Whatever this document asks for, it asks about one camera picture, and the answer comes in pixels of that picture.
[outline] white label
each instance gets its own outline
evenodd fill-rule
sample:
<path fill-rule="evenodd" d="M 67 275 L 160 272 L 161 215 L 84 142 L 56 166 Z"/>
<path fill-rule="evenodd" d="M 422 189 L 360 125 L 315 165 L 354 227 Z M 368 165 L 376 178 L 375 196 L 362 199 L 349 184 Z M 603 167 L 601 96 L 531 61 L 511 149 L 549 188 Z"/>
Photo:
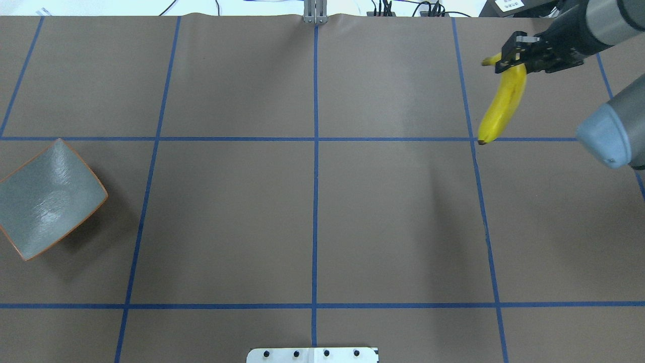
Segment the white label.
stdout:
<path fill-rule="evenodd" d="M 497 4 L 503 12 L 509 12 L 513 9 L 524 6 L 522 0 L 495 0 L 495 4 Z"/>

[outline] blue joint cap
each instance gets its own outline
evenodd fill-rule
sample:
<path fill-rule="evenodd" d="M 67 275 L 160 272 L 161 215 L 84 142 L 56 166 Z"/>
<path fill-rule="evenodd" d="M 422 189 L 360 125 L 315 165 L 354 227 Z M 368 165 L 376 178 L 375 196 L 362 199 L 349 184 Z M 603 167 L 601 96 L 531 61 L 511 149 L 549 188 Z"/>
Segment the blue joint cap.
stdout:
<path fill-rule="evenodd" d="M 596 159 L 612 169 L 631 161 L 630 139 L 618 114 L 607 103 L 578 126 L 575 137 Z"/>

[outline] yellow banana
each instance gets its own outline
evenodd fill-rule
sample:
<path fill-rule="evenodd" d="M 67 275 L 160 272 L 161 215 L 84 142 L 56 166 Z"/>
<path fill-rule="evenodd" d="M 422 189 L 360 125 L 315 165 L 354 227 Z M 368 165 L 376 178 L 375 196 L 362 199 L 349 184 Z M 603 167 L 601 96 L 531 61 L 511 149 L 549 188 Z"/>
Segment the yellow banana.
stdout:
<path fill-rule="evenodd" d="M 502 54 L 496 54 L 482 61 L 482 65 L 494 65 Z M 479 125 L 479 145 L 485 145 L 497 139 L 513 117 L 522 100 L 526 86 L 526 67 L 523 64 L 511 67 L 502 72 L 499 87 L 493 102 L 488 107 Z"/>

